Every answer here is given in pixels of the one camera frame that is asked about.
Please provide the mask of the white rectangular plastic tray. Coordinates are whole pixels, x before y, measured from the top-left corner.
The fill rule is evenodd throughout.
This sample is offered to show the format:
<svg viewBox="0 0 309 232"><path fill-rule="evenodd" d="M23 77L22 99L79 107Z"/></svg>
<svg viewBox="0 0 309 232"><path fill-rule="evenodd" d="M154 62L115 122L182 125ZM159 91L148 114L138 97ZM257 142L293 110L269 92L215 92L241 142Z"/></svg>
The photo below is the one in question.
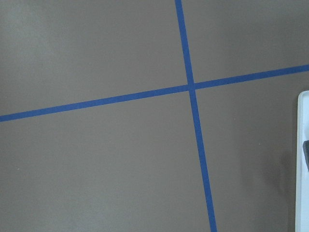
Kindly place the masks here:
<svg viewBox="0 0 309 232"><path fill-rule="evenodd" d="M303 142L306 140L309 140L309 92L303 91L298 96L297 106L296 232L309 230L309 171L303 152Z"/></svg>

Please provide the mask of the grey pink microfibre cloth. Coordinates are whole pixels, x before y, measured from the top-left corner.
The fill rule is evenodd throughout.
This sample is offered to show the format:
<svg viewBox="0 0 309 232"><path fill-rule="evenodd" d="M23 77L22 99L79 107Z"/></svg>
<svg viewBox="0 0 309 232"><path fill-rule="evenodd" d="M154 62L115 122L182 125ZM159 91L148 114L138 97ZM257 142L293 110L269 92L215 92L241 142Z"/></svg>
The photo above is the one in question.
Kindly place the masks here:
<svg viewBox="0 0 309 232"><path fill-rule="evenodd" d="M303 152L307 170L309 171L309 140L303 142Z"/></svg>

